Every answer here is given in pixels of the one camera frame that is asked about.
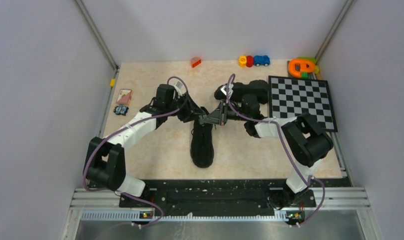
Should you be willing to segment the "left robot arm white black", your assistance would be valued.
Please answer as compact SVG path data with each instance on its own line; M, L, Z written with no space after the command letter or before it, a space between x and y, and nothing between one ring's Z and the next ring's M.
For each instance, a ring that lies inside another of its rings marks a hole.
M116 132L104 138L94 137L90 141L83 170L84 180L114 192L127 193L139 207L147 205L150 193L145 190L145 182L126 172L126 152L170 116L187 123L201 121L206 115L207 112L188 93L182 94L175 85L160 84L155 97L132 120Z

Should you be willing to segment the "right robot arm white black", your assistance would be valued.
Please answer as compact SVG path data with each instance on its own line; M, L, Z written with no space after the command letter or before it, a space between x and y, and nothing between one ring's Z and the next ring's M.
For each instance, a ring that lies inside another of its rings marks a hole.
M286 179L283 200L289 206L296 206L303 200L319 163L333 148L331 138L309 113L293 118L265 117L254 94L243 95L240 103L221 100L214 111L202 118L203 123L223 126L228 120L244 121L248 135L278 138L293 166Z

